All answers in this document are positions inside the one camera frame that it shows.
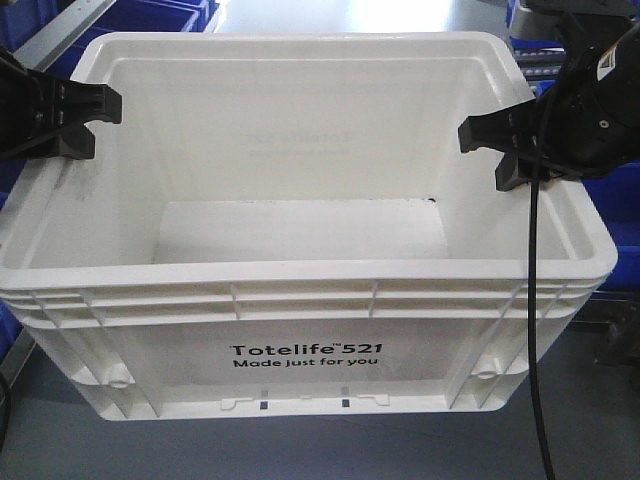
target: black mechanical part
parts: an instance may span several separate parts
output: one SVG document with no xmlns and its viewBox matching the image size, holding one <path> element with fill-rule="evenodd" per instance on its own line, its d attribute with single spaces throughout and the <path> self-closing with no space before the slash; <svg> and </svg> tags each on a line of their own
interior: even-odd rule
<svg viewBox="0 0 640 480">
<path fill-rule="evenodd" d="M 567 3 L 572 2 L 528 3 L 558 14 L 556 39 L 566 61 L 555 85 L 538 101 L 468 117 L 459 128 L 462 152 L 489 147 L 507 154 L 496 170 L 500 191 L 531 181 L 537 130 L 552 97 L 541 180 L 601 177 L 640 155 L 640 24 L 631 28 L 626 16 L 611 15 L 629 12 L 618 2 L 596 2 L 607 4 L 603 9 L 578 2 L 588 12 L 579 14 L 559 9 Z M 593 13 L 601 10 L 610 14 Z"/>
<path fill-rule="evenodd" d="M 0 160 L 93 158 L 92 120 L 120 123 L 120 94 L 26 69 L 0 47 Z"/>
</svg>

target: blue bin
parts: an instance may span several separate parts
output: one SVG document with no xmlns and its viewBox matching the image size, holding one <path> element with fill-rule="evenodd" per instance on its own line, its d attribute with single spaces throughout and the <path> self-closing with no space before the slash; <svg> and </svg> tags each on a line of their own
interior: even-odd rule
<svg viewBox="0 0 640 480">
<path fill-rule="evenodd" d="M 622 165 L 605 178 L 583 183 L 618 248 L 618 264 L 602 290 L 639 290 L 640 163 Z"/>
<path fill-rule="evenodd" d="M 0 7 L 0 44 L 17 50 L 57 14 L 56 0 L 18 0 Z"/>
<path fill-rule="evenodd" d="M 197 20 L 197 12 L 183 6 L 117 0 L 94 26 L 119 32 L 195 32 Z"/>
<path fill-rule="evenodd" d="M 196 29 L 197 32 L 202 32 L 209 20 L 211 19 L 211 15 L 213 12 L 211 11 L 211 2 L 210 0 L 149 0 L 153 3 L 158 3 L 161 5 L 173 5 L 179 8 L 188 8 L 189 10 L 193 10 L 198 14 L 198 18 L 196 20 Z"/>
<path fill-rule="evenodd" d="M 22 325 L 20 322 L 13 316 L 7 306 L 0 302 L 0 359 L 4 358 L 11 345 L 15 343 L 21 330 Z"/>
</svg>

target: plastic storage bin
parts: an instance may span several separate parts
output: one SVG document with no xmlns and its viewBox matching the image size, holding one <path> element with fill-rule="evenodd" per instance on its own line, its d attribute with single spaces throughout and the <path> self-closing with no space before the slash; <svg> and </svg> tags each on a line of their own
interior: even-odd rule
<svg viewBox="0 0 640 480">
<path fill-rule="evenodd" d="M 0 6 L 0 44 L 16 50 L 57 14 L 56 0 L 18 0 Z"/>
<path fill-rule="evenodd" d="M 196 32 L 202 32 L 213 12 L 215 12 L 216 4 L 212 3 L 211 0 L 151 0 L 154 3 L 158 3 L 161 5 L 173 5 L 180 8 L 188 8 L 189 10 L 193 10 L 198 14 L 195 23 Z"/>
<path fill-rule="evenodd" d="M 618 264 L 602 289 L 640 289 L 640 163 L 584 185 L 618 247 Z"/>
<path fill-rule="evenodd" d="M 531 98 L 486 34 L 110 34 L 123 123 L 28 163 L 0 297 L 109 419 L 493 410 L 527 374 L 529 192 L 457 127 Z M 544 352 L 616 251 L 541 192 Z"/>
</svg>

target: black wire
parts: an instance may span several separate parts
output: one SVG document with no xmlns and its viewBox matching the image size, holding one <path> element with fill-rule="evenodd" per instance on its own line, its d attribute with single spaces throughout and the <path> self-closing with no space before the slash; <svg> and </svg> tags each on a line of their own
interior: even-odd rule
<svg viewBox="0 0 640 480">
<path fill-rule="evenodd" d="M 538 197 L 540 194 L 540 164 L 542 162 L 544 137 L 549 123 L 551 107 L 555 99 L 555 89 L 549 92 L 547 103 L 544 107 L 538 135 L 536 138 L 536 160 L 533 164 L 533 180 L 531 181 L 531 204 L 529 210 L 529 272 L 527 280 L 527 353 L 529 361 L 529 386 L 531 389 L 531 404 L 533 407 L 533 417 L 536 423 L 538 435 L 538 446 L 544 471 L 548 480 L 555 480 L 553 471 L 549 442 L 544 426 L 544 415 L 542 412 L 542 402 L 540 401 L 540 385 L 538 382 L 538 354 L 537 354 L 537 333 L 536 333 L 536 283 L 537 283 L 537 246 L 538 246 Z"/>
<path fill-rule="evenodd" d="M 4 440 L 7 438 L 7 430 L 9 429 L 9 418 L 11 417 L 11 387 L 9 382 L 0 373 L 0 387 L 2 387 L 3 406 L 2 424 L 0 424 L 0 453 L 4 447 Z"/>
</svg>

